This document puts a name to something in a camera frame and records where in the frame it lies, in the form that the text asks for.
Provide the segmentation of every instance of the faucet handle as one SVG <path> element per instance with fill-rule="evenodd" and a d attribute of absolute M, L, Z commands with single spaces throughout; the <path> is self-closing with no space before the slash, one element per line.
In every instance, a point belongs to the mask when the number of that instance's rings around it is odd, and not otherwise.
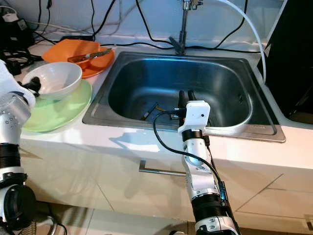
<path fill-rule="evenodd" d="M 192 9 L 196 10 L 198 6 L 203 5 L 203 0 L 193 0 Z"/>

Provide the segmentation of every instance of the utensil in sink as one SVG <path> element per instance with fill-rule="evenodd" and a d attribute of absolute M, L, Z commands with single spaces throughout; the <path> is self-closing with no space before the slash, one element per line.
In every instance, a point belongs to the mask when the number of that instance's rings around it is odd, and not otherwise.
<path fill-rule="evenodd" d="M 100 56 L 104 56 L 106 54 L 109 54 L 111 52 L 111 48 L 106 49 L 104 51 L 100 51 L 100 52 L 95 52 L 95 53 L 89 53 L 89 54 L 85 54 L 85 55 L 76 55 L 76 56 L 72 56 L 70 58 L 67 59 L 68 62 L 71 63 L 75 63 L 77 65 L 79 65 L 82 69 L 85 69 L 89 63 L 90 60 L 100 57 Z"/>

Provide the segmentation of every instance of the green plate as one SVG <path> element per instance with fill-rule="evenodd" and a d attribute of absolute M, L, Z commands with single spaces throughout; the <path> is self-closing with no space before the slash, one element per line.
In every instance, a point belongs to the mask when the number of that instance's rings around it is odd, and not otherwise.
<path fill-rule="evenodd" d="M 27 131 L 46 132 L 73 121 L 89 105 L 92 87 L 82 80 L 79 87 L 62 100 L 36 99 L 31 117 L 24 125 Z"/>

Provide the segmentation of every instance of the sink basin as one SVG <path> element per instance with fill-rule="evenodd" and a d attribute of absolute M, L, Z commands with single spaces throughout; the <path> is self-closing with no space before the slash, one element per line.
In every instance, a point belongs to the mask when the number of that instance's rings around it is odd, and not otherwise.
<path fill-rule="evenodd" d="M 254 74 L 244 59 L 173 56 L 122 52 L 86 112 L 83 122 L 152 128 L 157 102 L 164 110 L 178 106 L 179 91 L 193 90 L 196 99 L 211 106 L 212 135 L 284 142 Z M 158 128 L 177 130 L 178 121 L 161 116 Z"/>

